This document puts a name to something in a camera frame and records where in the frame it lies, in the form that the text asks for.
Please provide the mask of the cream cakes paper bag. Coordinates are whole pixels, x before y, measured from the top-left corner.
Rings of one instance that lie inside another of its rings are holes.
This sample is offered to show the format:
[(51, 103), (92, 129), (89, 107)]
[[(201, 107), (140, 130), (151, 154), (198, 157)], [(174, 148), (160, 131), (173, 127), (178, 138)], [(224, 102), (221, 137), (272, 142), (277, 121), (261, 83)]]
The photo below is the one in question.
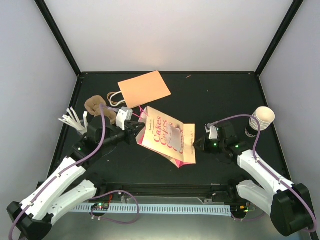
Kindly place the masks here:
[(196, 163), (194, 123), (183, 123), (150, 106), (140, 109), (145, 127), (136, 137), (138, 145), (171, 161), (177, 168)]

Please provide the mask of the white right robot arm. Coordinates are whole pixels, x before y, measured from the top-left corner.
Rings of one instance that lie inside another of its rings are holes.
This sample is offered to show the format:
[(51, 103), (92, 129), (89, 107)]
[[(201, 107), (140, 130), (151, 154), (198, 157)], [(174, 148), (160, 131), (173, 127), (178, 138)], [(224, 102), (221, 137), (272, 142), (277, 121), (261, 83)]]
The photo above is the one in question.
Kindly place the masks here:
[(203, 153), (225, 154), (252, 178), (228, 187), (230, 200), (244, 199), (256, 205), (283, 236), (317, 230), (310, 191), (304, 184), (295, 184), (276, 172), (246, 142), (239, 140), (231, 122), (209, 123), (205, 130), (207, 134), (193, 146)]

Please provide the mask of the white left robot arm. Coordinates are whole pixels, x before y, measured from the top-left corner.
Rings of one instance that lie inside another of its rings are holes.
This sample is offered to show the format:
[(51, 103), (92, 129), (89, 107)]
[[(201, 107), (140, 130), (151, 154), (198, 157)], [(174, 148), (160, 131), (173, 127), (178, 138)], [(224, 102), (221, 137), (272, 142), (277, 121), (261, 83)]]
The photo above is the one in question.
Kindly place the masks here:
[(74, 207), (88, 200), (103, 199), (108, 192), (107, 183), (97, 173), (88, 175), (79, 185), (74, 182), (119, 143), (130, 144), (144, 127), (145, 123), (131, 120), (118, 127), (105, 116), (94, 117), (87, 132), (47, 180), (29, 197), (13, 201), (7, 207), (11, 228), (20, 230), (28, 240), (42, 240)]

